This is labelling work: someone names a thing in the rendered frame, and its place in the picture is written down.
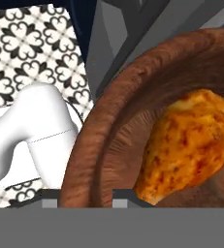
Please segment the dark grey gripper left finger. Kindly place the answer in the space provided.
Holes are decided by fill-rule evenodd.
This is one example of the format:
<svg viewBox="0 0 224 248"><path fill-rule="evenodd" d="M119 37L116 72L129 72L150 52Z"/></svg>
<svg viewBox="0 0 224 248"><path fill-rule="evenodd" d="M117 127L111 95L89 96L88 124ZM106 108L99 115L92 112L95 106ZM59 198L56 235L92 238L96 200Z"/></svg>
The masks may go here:
<svg viewBox="0 0 224 248"><path fill-rule="evenodd" d="M39 206L41 208L56 208L58 206L58 200L58 190L41 189L31 199L25 201L12 200L10 208L21 208L26 205Z"/></svg>

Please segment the brown wooden bowl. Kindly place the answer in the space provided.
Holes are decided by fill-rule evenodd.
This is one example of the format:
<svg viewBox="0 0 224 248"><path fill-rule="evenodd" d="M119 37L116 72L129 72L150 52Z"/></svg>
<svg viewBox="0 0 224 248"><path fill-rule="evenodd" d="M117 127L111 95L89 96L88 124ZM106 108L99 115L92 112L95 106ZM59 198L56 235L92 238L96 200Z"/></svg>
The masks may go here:
<svg viewBox="0 0 224 248"><path fill-rule="evenodd" d="M110 207L134 186L151 125L188 91L224 97L224 28L178 35L136 58L84 121L60 191L62 207Z"/></svg>

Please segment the grey fridge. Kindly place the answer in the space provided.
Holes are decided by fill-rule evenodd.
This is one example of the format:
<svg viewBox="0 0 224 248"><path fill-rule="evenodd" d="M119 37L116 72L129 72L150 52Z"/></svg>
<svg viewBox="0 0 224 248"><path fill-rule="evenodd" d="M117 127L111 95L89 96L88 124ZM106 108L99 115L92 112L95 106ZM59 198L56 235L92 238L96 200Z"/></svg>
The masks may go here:
<svg viewBox="0 0 224 248"><path fill-rule="evenodd" d="M224 0L97 0L85 69L93 98L144 51L177 35L224 26Z"/></svg>

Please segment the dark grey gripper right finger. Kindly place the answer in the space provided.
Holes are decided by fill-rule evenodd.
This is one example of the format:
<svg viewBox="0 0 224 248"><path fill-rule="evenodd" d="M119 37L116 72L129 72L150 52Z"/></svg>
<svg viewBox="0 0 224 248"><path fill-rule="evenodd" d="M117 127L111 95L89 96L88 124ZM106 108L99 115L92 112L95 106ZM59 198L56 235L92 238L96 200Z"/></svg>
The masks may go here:
<svg viewBox="0 0 224 248"><path fill-rule="evenodd" d="M112 191L113 208L151 207L150 203L141 201L132 189L115 189Z"/></svg>

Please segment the orange chicken drumstick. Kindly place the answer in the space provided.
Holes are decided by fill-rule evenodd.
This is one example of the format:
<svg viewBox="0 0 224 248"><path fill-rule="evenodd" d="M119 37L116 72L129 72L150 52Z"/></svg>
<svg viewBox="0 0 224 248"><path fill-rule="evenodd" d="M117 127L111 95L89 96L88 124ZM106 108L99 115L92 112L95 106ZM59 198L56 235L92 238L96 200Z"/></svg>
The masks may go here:
<svg viewBox="0 0 224 248"><path fill-rule="evenodd" d="M169 105L153 124L134 191L155 205L223 167L224 98L195 90Z"/></svg>

